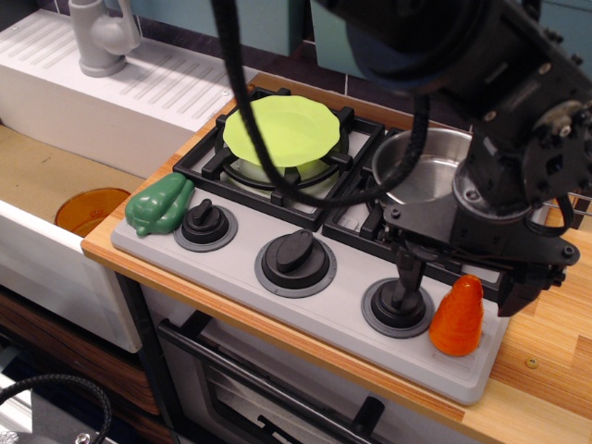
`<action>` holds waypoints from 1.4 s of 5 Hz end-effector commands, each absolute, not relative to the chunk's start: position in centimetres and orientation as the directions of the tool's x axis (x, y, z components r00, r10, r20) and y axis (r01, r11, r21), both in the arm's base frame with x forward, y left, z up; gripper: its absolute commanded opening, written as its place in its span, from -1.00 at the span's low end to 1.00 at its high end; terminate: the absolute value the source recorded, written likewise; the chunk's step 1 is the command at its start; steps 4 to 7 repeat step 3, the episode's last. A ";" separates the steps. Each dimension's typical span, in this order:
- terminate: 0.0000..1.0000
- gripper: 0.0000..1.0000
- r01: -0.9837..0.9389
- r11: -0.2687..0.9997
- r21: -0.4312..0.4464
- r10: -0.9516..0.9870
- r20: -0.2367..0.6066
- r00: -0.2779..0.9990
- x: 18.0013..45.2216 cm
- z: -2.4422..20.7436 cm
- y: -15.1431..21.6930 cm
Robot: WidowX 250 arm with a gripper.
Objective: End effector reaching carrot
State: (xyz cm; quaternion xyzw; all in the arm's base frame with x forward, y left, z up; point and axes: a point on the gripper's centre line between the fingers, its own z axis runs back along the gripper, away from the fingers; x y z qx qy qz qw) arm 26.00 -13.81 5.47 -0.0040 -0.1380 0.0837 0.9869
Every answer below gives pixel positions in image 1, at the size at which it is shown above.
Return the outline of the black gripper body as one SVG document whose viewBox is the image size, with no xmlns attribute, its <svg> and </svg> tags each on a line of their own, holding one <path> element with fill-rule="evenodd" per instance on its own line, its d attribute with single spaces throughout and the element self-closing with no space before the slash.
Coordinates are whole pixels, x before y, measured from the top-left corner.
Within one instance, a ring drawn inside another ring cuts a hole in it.
<svg viewBox="0 0 592 444">
<path fill-rule="evenodd" d="M 426 203 L 393 203 L 384 219 L 416 261 L 451 260 L 541 289 L 562 283 L 566 269 L 580 259 L 578 248 L 562 237 L 536 234 L 522 219 L 501 224 L 480 219 L 452 193 Z"/>
</svg>

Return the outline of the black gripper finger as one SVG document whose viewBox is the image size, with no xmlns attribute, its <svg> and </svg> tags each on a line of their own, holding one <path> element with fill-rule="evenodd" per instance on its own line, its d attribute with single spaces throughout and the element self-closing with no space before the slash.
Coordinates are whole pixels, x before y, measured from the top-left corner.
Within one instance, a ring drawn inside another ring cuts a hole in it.
<svg viewBox="0 0 592 444">
<path fill-rule="evenodd" d="M 498 317 L 512 317 L 535 301 L 553 280 L 541 270 L 514 270 L 501 276 L 497 300 Z"/>
<path fill-rule="evenodd" d="M 426 263 L 406 249 L 397 252 L 398 281 L 392 297 L 392 307 L 400 313 L 415 313 L 425 309 L 421 281 Z"/>
</svg>

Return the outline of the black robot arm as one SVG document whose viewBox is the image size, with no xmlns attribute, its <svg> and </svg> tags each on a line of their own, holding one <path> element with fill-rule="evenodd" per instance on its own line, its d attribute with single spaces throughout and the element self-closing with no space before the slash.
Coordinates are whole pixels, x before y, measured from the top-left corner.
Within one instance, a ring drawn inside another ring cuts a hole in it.
<svg viewBox="0 0 592 444">
<path fill-rule="evenodd" d="M 534 225 L 547 201 L 591 185 L 591 81 L 537 1 L 327 1 L 355 62 L 384 88 L 430 95 L 473 128 L 452 189 L 393 204 L 386 222 L 412 253 L 501 273 L 499 314 L 563 281 L 579 253 Z"/>
</svg>

